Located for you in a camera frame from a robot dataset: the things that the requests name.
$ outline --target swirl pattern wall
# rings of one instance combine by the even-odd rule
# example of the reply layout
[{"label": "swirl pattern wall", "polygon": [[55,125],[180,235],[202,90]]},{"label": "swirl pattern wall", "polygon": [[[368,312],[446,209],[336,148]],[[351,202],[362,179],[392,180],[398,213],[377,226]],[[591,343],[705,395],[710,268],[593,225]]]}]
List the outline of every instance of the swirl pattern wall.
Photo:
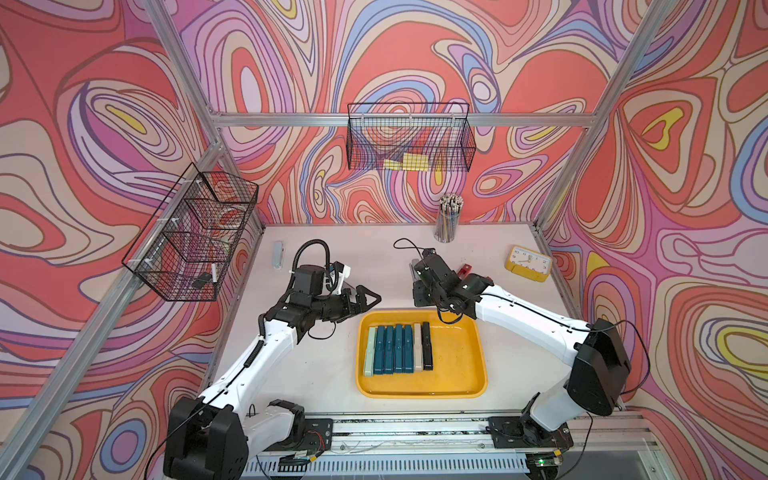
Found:
[{"label": "swirl pattern wall", "polygon": [[681,478],[768,478],[766,78],[765,2],[679,2],[546,231]]},{"label": "swirl pattern wall", "polygon": [[[465,99],[472,111],[593,111],[647,6],[637,0],[187,0],[173,16],[211,107],[346,112]],[[422,222],[445,192],[463,221],[531,221],[578,128],[475,131],[469,174],[349,172],[345,128],[234,127],[267,223]]]},{"label": "swirl pattern wall", "polygon": [[[206,147],[141,1],[0,2],[0,441]],[[137,475],[199,388],[254,240],[218,303],[138,292],[25,478]]]}]

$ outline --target alarm clock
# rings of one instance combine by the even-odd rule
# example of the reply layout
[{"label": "alarm clock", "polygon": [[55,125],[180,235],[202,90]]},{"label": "alarm clock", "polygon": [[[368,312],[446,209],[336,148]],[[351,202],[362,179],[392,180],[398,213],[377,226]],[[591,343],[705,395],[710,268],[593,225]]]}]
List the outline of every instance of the alarm clock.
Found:
[{"label": "alarm clock", "polygon": [[539,252],[515,245],[506,264],[507,270],[530,280],[543,282],[552,268],[552,258]]}]

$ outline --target aluminum frame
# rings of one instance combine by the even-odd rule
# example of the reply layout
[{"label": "aluminum frame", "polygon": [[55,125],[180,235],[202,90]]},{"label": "aluminum frame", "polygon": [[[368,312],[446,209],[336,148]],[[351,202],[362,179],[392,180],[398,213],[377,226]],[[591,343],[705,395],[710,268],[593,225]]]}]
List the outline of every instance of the aluminum frame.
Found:
[{"label": "aluminum frame", "polygon": [[[604,91],[594,113],[592,114],[471,114],[470,123],[472,126],[563,126],[563,127],[584,127],[585,131],[579,137],[574,146],[573,154],[569,157],[566,165],[555,185],[545,200],[545,205],[540,209],[536,218],[535,225],[541,224],[541,219],[547,219],[557,208],[558,198],[570,187],[572,177],[576,171],[581,168],[586,161],[587,153],[591,145],[598,139],[598,135],[605,124],[611,109],[616,104],[619,95],[631,79],[631,75],[637,66],[637,63],[650,42],[653,39],[661,22],[666,17],[672,6],[677,0],[654,0],[646,15],[643,17],[638,30],[630,41],[629,47],[622,59],[620,59],[616,71],[611,76],[606,90]],[[168,53],[173,69],[176,71],[184,90],[189,95],[198,121],[204,129],[210,145],[200,159],[199,165],[205,169],[204,159],[214,161],[217,154],[223,153],[223,168],[229,173],[240,175],[229,148],[223,141],[218,130],[220,127],[236,126],[295,126],[295,127],[325,127],[325,126],[345,126],[345,114],[223,114],[213,113],[210,105],[203,93],[197,77],[191,67],[190,59],[187,57],[186,50],[181,43],[177,29],[174,27],[172,19],[168,14],[162,0],[144,0],[147,15],[154,26],[161,44]],[[181,195],[175,195],[174,199],[181,198]],[[164,210],[165,214],[170,214],[173,210],[171,200],[168,207]],[[258,218],[255,220],[260,232],[263,226]],[[157,222],[154,228],[158,228],[161,222]],[[255,250],[258,248],[258,242],[250,260],[253,266],[255,259]],[[32,404],[25,410],[25,413],[17,422],[11,434],[5,440],[5,444],[0,450],[0,478],[16,480],[26,470],[27,465],[34,457],[39,446],[45,439],[45,436],[54,425],[56,419],[71,398],[74,389],[79,385],[82,377],[93,362],[94,357],[99,352],[109,333],[114,328],[125,308],[131,301],[133,295],[141,285],[141,281],[124,271],[118,280],[110,288],[107,295],[99,303],[94,314],[86,322],[86,325],[75,337],[74,342],[65,353],[64,357],[57,364],[54,372],[48,377],[42,390],[33,399]],[[231,323],[231,316],[225,320]]]},{"label": "aluminum frame", "polygon": [[[536,245],[538,246],[539,251],[554,260],[554,257],[552,256],[552,250],[549,248],[549,244],[544,238],[544,234],[541,232],[541,228],[531,224],[531,234],[536,240]],[[568,288],[568,282],[565,281],[563,273],[559,268],[553,265],[550,269],[550,276],[554,281],[554,285],[558,288],[560,297],[563,299],[563,304],[565,305],[565,309],[568,311],[568,316],[573,319],[582,319],[581,312],[578,308],[576,308],[576,305],[574,304],[573,297],[571,296],[571,289]]]},{"label": "aluminum frame", "polygon": [[597,107],[594,109],[596,118],[593,125],[579,135],[571,155],[568,156],[557,180],[547,193],[544,204],[534,220],[534,225],[542,225],[558,209],[561,196],[571,187],[576,173],[587,160],[590,149],[598,141],[600,132],[614,106],[618,103],[621,93],[632,79],[632,74],[643,59],[645,52],[648,51],[662,22],[676,4],[677,0],[653,0],[651,2],[630,40],[627,50],[619,60],[614,74],[608,80]]},{"label": "aluminum frame", "polygon": [[[401,118],[403,114],[369,114],[366,118]],[[450,114],[413,114],[410,117],[450,116]],[[210,115],[218,128],[226,127],[346,127],[347,114],[231,114]],[[468,114],[473,127],[591,127],[595,114]]]},{"label": "aluminum frame", "polygon": [[229,148],[226,148],[221,133],[211,120],[210,104],[203,93],[203,88],[200,86],[197,76],[194,74],[192,62],[187,56],[187,50],[181,42],[179,32],[174,26],[174,22],[170,14],[168,14],[163,0],[144,0],[144,7],[157,33],[157,37],[160,39],[160,43],[168,53],[171,67],[175,70],[182,88],[187,92],[187,96],[192,102],[192,107],[197,114],[197,120],[208,136],[208,141],[211,144],[224,146],[222,167],[226,172],[242,177],[240,169],[237,168],[237,164],[235,164],[232,158],[232,152],[230,152]]},{"label": "aluminum frame", "polygon": [[[198,164],[201,169],[208,170],[215,165],[219,156],[220,144],[211,144],[200,157]],[[168,201],[163,213],[152,226],[152,231],[137,249],[138,252],[146,251],[184,196],[184,191],[192,184],[197,171],[190,170],[192,177],[186,178],[186,182],[180,182],[179,190]],[[40,392],[5,439],[0,449],[0,478],[16,480],[24,474],[45,436],[53,428],[74,390],[80,385],[94,358],[142,285],[138,276],[128,269],[122,269],[104,299],[45,380]]]}]

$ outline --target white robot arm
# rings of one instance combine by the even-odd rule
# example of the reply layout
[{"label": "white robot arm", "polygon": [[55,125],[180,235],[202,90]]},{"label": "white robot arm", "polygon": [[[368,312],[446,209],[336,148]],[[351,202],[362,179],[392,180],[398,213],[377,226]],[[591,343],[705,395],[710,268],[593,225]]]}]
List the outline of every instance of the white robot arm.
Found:
[{"label": "white robot arm", "polygon": [[599,319],[591,325],[558,315],[474,273],[461,279],[433,249],[424,249],[412,268],[416,306],[436,306],[503,326],[571,367],[568,376],[536,394],[523,409],[519,424],[526,444],[542,445],[585,411],[602,416],[613,412],[631,370],[614,324]]},{"label": "white robot arm", "polygon": [[[326,266],[298,266],[301,253],[319,244]],[[306,434],[304,409],[275,400],[260,413],[251,402],[273,367],[301,341],[319,319],[339,323],[364,313],[381,296],[358,286],[355,301],[345,285],[350,268],[330,263],[328,245],[311,240],[293,260],[286,292],[259,316],[259,335],[240,358],[196,399],[182,398],[170,411],[163,472],[183,480],[235,480],[247,460],[271,445],[297,447]],[[323,279],[328,293],[323,295]]]},{"label": "white robot arm", "polygon": [[[298,260],[309,245],[326,249],[326,267]],[[526,445],[543,445],[552,432],[584,411],[610,415],[630,371],[615,325],[569,319],[525,302],[485,277],[460,279],[432,249],[424,249],[413,267],[416,306],[437,306],[495,323],[545,348],[571,367],[571,373],[535,395],[518,426]],[[321,240],[305,243],[293,261],[286,292],[258,319],[259,336],[240,358],[197,399],[182,398],[170,412],[164,474],[184,480],[236,480],[247,459],[280,445],[299,445],[306,434],[303,407],[275,400],[249,415],[250,404],[272,368],[301,341],[317,319],[341,322],[370,310],[381,296],[343,288],[349,268],[332,266]],[[322,295],[323,279],[329,294]],[[367,297],[375,301],[368,303]]]}]

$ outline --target red object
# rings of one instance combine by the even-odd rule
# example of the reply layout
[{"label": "red object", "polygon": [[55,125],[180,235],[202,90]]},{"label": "red object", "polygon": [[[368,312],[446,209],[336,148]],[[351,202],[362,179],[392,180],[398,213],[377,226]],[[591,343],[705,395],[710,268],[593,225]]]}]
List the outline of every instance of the red object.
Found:
[{"label": "red object", "polygon": [[458,278],[464,280],[464,277],[469,275],[469,272],[471,271],[472,271],[472,265],[465,263],[464,265],[462,265],[462,268],[458,269]]}]

